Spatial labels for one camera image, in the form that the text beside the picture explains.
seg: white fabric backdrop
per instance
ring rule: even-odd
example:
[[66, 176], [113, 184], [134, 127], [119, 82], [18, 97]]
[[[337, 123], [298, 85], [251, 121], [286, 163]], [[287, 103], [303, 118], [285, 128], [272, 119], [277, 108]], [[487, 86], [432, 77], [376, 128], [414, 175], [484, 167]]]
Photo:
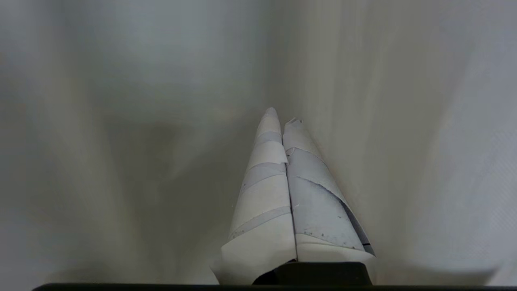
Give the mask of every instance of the white fabric backdrop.
[[483, 283], [515, 260], [517, 3], [287, 7], [274, 106], [304, 119], [379, 283]]
[[305, 120], [379, 283], [512, 274], [516, 2], [37, 3], [0, 6], [11, 289], [78, 280], [77, 266], [83, 280], [213, 282], [270, 106]]

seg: white curtain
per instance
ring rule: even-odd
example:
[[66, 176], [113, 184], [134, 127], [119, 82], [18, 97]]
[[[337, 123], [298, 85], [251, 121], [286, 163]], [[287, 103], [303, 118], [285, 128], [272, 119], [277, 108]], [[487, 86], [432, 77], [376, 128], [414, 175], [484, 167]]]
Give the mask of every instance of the white curtain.
[[379, 283], [483, 284], [511, 269], [517, 3], [289, 5], [276, 83], [288, 101], [274, 106], [304, 119], [371, 240]]
[[281, 124], [304, 120], [379, 284], [511, 284], [516, 13], [503, 0], [2, 2], [1, 281], [28, 289], [80, 266], [109, 270], [84, 280], [213, 282], [274, 106]]

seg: white paper wrapping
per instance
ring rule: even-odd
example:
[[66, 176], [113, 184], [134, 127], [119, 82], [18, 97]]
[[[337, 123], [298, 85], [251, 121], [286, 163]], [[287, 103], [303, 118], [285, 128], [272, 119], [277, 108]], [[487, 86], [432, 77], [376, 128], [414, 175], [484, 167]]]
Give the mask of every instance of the white paper wrapping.
[[375, 281], [375, 256], [362, 227], [301, 120], [283, 137], [298, 261], [360, 261]]
[[287, 157], [274, 108], [262, 117], [230, 227], [212, 271], [220, 284], [252, 284], [296, 258]]

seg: gray paper wrapping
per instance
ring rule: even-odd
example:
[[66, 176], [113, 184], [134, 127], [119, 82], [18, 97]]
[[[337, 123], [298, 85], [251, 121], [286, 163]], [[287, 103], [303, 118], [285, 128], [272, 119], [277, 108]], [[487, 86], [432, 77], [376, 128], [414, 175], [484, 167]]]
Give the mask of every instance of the gray paper wrapping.
[[299, 261], [360, 261], [375, 280], [374, 252], [301, 120], [283, 143]]

